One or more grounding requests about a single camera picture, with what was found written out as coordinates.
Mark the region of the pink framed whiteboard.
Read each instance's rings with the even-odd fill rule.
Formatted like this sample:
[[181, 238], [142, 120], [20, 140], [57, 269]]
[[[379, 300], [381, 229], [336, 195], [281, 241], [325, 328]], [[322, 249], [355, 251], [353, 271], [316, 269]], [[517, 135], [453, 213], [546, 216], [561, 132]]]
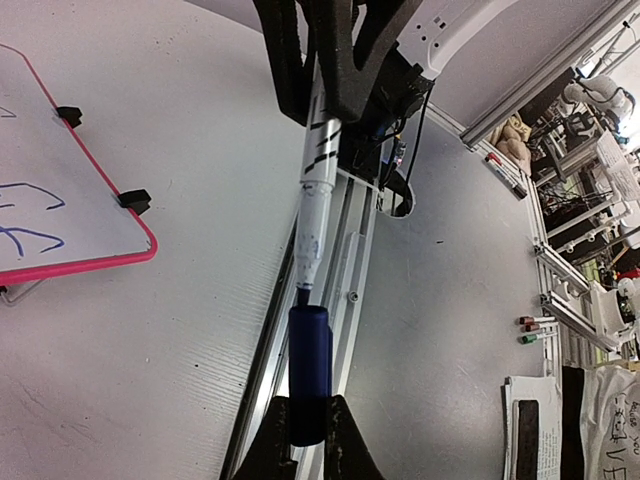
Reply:
[[152, 259], [158, 242], [74, 129], [29, 59], [1, 47], [1, 284]]

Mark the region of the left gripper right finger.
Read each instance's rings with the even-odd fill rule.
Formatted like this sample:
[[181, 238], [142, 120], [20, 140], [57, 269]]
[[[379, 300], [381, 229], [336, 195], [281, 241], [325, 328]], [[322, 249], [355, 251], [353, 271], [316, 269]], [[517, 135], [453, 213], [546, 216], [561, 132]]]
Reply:
[[347, 401], [335, 395], [327, 403], [324, 479], [383, 480]]

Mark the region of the dark blue marker cap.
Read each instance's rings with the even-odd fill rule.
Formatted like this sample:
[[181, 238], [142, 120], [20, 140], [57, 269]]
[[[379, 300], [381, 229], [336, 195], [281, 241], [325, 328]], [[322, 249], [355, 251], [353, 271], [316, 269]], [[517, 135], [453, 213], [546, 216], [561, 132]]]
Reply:
[[289, 311], [289, 440], [309, 447], [326, 438], [332, 394], [333, 333], [328, 310], [295, 306]]

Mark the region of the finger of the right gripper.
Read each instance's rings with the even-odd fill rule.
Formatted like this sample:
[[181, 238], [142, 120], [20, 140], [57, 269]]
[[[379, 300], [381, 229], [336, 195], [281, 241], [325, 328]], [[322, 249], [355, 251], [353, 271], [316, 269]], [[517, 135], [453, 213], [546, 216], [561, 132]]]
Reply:
[[[294, 122], [305, 125], [316, 54], [315, 1], [253, 0], [253, 4], [264, 36], [279, 109]], [[310, 57], [306, 59], [302, 58], [297, 7], [301, 8], [307, 25]]]
[[361, 119], [379, 82], [405, 84], [422, 69], [399, 52], [398, 37], [419, 1], [303, 1], [331, 115]]

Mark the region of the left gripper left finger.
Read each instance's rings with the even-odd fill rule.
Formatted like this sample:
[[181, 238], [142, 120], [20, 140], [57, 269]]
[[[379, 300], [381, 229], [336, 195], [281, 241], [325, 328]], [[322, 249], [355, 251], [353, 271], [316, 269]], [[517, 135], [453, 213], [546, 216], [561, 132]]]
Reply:
[[237, 480], [295, 478], [289, 442], [289, 399], [273, 397], [247, 454], [234, 474]]

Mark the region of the white marker pen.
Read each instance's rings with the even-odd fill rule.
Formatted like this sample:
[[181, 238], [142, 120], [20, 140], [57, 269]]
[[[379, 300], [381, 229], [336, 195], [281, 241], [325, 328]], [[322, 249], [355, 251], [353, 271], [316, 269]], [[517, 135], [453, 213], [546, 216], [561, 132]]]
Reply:
[[341, 129], [342, 122], [329, 112], [321, 68], [316, 64], [306, 122], [295, 238], [296, 303], [300, 306], [309, 302], [324, 255]]

